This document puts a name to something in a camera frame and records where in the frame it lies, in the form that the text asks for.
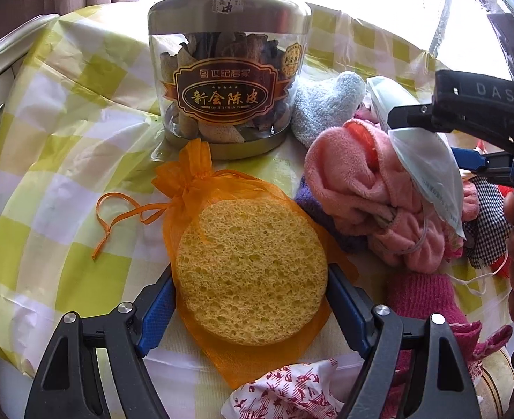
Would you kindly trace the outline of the red white patterned cloth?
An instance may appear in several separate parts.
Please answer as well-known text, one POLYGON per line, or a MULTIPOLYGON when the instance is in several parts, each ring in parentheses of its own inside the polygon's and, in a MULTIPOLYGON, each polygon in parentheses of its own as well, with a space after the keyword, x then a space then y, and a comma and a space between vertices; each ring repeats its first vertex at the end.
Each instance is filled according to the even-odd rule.
POLYGON ((347 355, 283 366, 233 391, 221 407, 222 417, 337 417, 362 365, 347 355))

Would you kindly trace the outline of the orange organza drawstring bag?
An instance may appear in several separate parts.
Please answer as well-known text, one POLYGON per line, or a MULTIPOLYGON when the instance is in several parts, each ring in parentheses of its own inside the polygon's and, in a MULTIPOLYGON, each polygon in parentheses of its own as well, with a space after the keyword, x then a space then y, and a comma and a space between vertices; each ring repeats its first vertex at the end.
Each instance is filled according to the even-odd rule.
POLYGON ((297 334, 289 339, 262 346, 229 343, 205 331, 187 310, 180 295, 176 273, 177 250, 189 225, 208 206, 220 200, 273 199, 301 213, 318 234, 327 268, 331 263, 355 279, 357 269, 334 238, 316 224, 275 184, 232 169, 215 169, 210 147, 201 140, 190 141, 182 148, 177 161, 157 167, 154 186, 163 196, 161 203, 132 203, 130 215, 144 224, 162 223, 162 236, 171 261, 173 283, 177 290, 178 313, 197 345, 213 363, 231 388, 238 388, 261 375, 296 362, 313 342, 330 316, 325 294, 318 312, 297 334))

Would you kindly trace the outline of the purple knitted cloth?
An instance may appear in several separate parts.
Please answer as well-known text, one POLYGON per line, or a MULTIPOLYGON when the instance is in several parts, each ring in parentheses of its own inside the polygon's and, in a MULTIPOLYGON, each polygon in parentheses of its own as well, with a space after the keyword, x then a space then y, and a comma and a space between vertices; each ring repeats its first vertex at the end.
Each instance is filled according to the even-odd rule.
POLYGON ((322 205, 307 186, 304 177, 300 179, 294 201, 315 223, 321 225, 331 234, 344 252, 357 253, 368 249, 365 236, 345 236, 336 229, 334 219, 324 212, 322 205))

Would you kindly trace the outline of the black white checkered mask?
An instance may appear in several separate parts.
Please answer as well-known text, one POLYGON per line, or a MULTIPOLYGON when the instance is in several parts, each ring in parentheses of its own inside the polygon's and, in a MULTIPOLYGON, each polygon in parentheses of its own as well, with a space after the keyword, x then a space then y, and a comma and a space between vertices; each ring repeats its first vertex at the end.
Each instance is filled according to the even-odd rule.
POLYGON ((479 202, 474 220, 463 224, 467 236, 464 252, 474 269, 498 267, 507 252, 507 240, 512 231, 504 214, 504 196, 497 184, 485 178, 473 177, 479 202))

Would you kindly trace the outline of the white face mask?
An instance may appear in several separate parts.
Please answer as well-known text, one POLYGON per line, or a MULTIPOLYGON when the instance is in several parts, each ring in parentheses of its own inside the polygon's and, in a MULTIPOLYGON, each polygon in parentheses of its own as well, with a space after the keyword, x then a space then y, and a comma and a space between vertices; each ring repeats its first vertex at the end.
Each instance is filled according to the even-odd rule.
POLYGON ((366 84, 381 129, 387 132, 404 169, 423 197, 434 205, 438 216, 457 236, 464 237, 463 183, 447 139, 438 132, 422 128, 390 129, 387 117, 394 107, 422 103, 390 78, 368 78, 366 84))

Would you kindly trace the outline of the pink fleece cloth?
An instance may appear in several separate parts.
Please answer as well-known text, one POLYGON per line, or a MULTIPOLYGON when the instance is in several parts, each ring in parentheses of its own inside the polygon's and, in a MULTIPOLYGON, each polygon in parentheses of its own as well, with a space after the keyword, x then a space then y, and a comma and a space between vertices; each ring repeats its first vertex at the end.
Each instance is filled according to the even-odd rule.
POLYGON ((440 218, 404 169, 388 135, 351 119, 314 140, 304 179, 343 236, 364 236, 387 265, 435 272, 464 240, 440 218))

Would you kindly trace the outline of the yellow checkered tablecloth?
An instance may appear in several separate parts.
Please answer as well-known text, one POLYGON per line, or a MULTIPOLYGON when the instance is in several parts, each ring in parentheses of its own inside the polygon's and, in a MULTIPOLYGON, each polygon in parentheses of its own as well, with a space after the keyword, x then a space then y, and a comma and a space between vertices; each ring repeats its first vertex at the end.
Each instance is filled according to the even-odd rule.
MULTIPOLYGON (((103 236, 95 217, 102 194, 166 200, 151 184, 163 125, 148 47, 150 5, 93 6, 49 24, 0 116, 0 398, 11 418, 23 416, 31 376, 63 313, 108 313, 135 299, 168 263, 161 220, 147 226, 137 218, 120 223, 91 259, 103 236)), ((311 74, 390 77, 420 100, 431 95, 436 67, 451 66, 318 6, 309 44, 311 74)), ((145 360, 172 418, 222 418, 233 388, 177 314, 145 360)))

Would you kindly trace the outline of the magenta knitted glove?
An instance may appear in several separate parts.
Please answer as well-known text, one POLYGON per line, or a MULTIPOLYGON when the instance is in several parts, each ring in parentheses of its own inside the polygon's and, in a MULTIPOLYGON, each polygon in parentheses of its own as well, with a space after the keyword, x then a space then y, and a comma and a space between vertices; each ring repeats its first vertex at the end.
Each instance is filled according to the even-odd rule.
POLYGON ((503 325, 488 339, 480 339, 482 323, 469 322, 456 305, 450 278, 444 274, 403 271, 386 284, 386 304, 403 318, 425 321, 441 314, 453 331, 478 397, 484 418, 497 418, 508 407, 514 374, 503 350, 512 327, 503 325))

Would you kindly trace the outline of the glass jar with metal lid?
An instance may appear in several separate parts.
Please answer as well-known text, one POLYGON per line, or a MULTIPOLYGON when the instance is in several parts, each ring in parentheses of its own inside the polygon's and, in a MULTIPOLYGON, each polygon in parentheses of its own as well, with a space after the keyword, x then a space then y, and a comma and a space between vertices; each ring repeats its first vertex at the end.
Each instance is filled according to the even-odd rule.
POLYGON ((163 0, 148 12, 166 141, 217 160, 278 147, 291 123, 312 12, 293 0, 163 0))

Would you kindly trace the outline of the round yellow sponge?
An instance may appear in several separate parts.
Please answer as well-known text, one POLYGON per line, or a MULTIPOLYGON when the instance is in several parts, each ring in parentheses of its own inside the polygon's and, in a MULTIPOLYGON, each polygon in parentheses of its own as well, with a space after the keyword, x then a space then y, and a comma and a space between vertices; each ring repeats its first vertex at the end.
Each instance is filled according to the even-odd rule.
POLYGON ((327 270, 309 221, 273 199, 206 207, 182 235, 176 258, 180 295, 194 321, 250 346, 279 343, 310 323, 327 270))

